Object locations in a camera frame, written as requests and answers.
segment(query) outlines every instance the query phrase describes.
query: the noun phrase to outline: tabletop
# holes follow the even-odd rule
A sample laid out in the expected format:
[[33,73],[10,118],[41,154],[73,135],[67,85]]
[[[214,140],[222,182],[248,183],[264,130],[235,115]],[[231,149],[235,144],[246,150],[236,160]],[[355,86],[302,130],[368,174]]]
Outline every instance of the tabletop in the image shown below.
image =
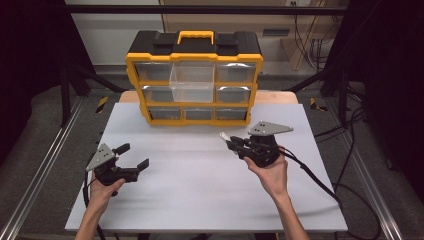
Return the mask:
[[[281,92],[268,92],[275,99]],[[294,128],[275,135],[330,189],[331,183],[301,104],[259,103],[245,127],[190,125],[151,126],[137,101],[114,106],[100,143],[111,148],[130,143],[117,165],[135,167],[149,158],[138,182],[125,184],[111,199],[100,226],[114,232],[276,232],[282,231],[278,211],[246,163],[227,149],[219,133],[247,138],[264,120]],[[294,208],[308,231],[346,231],[337,202],[289,161],[288,189]],[[82,194],[65,229],[78,229],[85,211]]]

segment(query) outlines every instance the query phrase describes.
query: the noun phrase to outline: wall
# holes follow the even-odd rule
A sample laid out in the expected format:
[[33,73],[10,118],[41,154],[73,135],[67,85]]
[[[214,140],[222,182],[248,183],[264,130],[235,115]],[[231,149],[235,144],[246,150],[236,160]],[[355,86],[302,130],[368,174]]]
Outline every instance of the wall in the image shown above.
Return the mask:
[[[66,0],[67,4],[158,5],[158,0]],[[163,32],[160,14],[72,14],[93,65],[125,65],[139,30]]]

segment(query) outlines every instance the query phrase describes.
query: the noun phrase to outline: yellow object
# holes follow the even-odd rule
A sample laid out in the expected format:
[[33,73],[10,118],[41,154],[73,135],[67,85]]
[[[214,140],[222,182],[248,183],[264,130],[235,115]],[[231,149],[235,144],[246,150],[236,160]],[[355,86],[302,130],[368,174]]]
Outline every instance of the yellow object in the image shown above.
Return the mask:
[[127,73],[152,125],[243,126],[263,58],[255,33],[140,31]]

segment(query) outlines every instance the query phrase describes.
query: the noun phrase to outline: hand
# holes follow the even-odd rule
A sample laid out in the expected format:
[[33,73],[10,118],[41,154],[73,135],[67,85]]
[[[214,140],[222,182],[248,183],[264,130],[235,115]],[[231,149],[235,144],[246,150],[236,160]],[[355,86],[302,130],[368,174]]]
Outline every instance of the hand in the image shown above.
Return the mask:
[[282,196],[287,196],[287,166],[288,163],[283,155],[265,168],[256,166],[252,159],[244,157],[249,170],[254,172],[260,179],[265,191],[276,200]]
[[118,191],[124,185],[125,179],[119,179],[110,186],[104,186],[100,181],[94,180],[90,185],[90,202],[87,210],[96,214],[103,214],[109,204],[109,199],[114,191]]

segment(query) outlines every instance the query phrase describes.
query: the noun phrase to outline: forearm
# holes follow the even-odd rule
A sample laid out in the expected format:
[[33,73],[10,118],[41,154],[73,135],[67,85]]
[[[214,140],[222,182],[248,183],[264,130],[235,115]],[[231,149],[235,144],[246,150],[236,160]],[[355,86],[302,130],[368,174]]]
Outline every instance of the forearm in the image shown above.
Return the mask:
[[75,240],[94,239],[97,225],[99,223],[101,214],[92,212],[89,209],[84,213],[81,221],[80,228],[77,232]]
[[308,234],[294,211],[289,195],[283,194],[279,197],[274,197],[273,200],[280,214],[286,239],[309,239]]

